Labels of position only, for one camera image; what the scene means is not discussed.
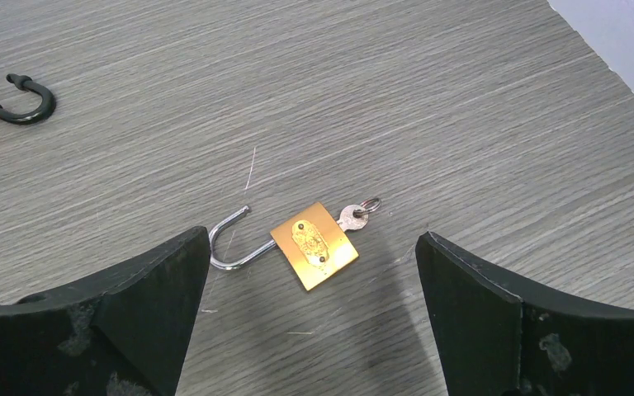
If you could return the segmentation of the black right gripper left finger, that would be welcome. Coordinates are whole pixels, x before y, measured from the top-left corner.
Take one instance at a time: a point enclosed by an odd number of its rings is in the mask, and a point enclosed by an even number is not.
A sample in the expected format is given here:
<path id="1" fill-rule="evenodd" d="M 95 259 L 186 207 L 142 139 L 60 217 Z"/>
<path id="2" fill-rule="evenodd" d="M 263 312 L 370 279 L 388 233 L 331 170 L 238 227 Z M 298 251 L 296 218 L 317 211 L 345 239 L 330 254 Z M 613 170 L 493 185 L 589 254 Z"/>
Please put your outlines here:
<path id="1" fill-rule="evenodd" d="M 89 276 L 0 304 L 0 395 L 173 395 L 210 266 L 190 228 Z"/>

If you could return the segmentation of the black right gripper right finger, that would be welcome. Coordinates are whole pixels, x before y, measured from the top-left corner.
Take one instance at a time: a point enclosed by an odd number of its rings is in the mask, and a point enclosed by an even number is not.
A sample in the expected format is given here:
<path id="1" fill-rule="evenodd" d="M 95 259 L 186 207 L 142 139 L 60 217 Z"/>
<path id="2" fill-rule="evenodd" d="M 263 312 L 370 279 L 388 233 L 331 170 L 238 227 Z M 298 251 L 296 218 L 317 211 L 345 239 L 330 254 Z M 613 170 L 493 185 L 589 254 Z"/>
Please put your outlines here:
<path id="1" fill-rule="evenodd" d="M 419 278 L 451 395 L 634 395 L 634 309 L 570 295 L 427 232 Z"/>

